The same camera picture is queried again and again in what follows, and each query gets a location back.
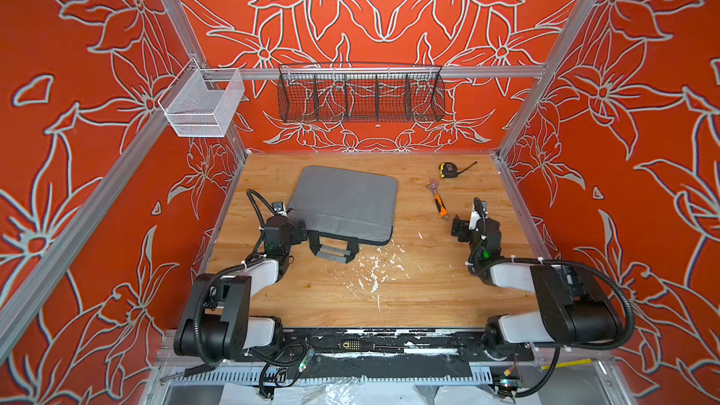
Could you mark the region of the grey zippered laptop bag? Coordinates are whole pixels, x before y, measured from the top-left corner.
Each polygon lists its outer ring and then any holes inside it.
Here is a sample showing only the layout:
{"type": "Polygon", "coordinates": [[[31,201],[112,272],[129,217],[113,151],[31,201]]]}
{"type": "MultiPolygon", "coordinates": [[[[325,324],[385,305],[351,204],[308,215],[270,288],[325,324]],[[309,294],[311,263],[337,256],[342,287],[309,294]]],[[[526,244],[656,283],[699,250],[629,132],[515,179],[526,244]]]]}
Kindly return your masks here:
{"type": "Polygon", "coordinates": [[[395,178],[309,166],[289,202],[289,214],[304,221],[312,253],[348,264],[361,247],[387,245],[393,236],[399,182],[395,178]]]}

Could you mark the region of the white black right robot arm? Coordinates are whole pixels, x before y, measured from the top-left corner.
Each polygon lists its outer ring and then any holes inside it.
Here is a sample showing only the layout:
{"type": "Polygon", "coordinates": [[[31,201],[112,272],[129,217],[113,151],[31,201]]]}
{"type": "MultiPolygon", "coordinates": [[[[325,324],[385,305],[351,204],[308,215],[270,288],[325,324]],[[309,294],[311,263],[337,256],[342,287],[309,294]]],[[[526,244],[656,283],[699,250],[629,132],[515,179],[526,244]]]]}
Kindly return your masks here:
{"type": "Polygon", "coordinates": [[[452,236],[466,243],[469,273],[485,285],[534,296],[537,310],[492,316],[484,350],[503,359],[525,346],[611,351],[632,339],[636,313],[620,285],[581,262],[504,257],[502,232],[486,202],[475,198],[468,219],[454,217],[452,236]]]}

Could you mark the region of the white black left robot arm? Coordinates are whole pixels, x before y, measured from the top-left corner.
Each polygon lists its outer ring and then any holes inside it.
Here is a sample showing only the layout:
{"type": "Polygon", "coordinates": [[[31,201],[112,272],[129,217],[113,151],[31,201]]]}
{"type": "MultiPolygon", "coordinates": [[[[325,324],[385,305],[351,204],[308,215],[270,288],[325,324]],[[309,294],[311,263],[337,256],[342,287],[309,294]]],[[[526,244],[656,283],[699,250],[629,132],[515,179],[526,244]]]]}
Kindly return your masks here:
{"type": "Polygon", "coordinates": [[[253,189],[246,194],[259,238],[240,264],[195,279],[172,342],[177,356],[196,357],[206,368],[279,348],[281,320],[251,316],[251,299],[283,279],[292,248],[308,240],[305,222],[290,220],[283,202],[271,204],[253,189]]]}

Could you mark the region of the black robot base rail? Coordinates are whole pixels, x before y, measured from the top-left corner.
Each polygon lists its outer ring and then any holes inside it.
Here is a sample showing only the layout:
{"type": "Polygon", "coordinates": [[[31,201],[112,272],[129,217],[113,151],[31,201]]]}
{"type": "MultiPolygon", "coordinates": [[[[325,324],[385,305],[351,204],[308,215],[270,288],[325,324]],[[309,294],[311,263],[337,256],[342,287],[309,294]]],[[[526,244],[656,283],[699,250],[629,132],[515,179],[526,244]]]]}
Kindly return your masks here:
{"type": "Polygon", "coordinates": [[[444,327],[288,327],[282,342],[305,341],[318,356],[450,356],[461,361],[504,363],[533,362],[528,343],[510,354],[493,354],[483,346],[481,328],[444,327]]]}

